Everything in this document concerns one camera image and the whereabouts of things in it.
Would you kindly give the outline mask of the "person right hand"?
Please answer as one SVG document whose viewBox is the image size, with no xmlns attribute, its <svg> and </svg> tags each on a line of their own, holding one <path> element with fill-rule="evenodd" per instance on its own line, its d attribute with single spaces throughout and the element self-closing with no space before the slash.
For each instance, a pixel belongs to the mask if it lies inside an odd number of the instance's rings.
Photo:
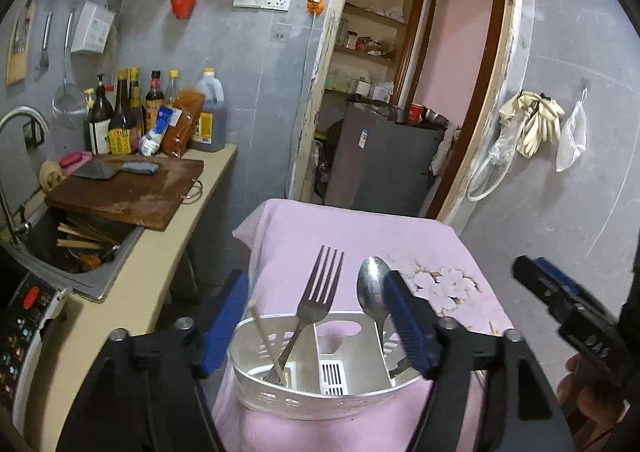
<svg viewBox="0 0 640 452">
<path fill-rule="evenodd" d="M 580 357 L 575 354 L 565 363 L 567 375 L 560 381 L 556 389 L 556 398 L 563 404 L 574 390 L 574 376 Z M 612 394 L 605 394 L 604 390 L 597 391 L 590 386 L 580 389 L 577 396 L 577 407 L 588 420 L 594 424 L 593 431 L 589 439 L 598 438 L 604 432 L 612 429 L 625 413 L 625 403 L 617 401 Z"/>
</svg>

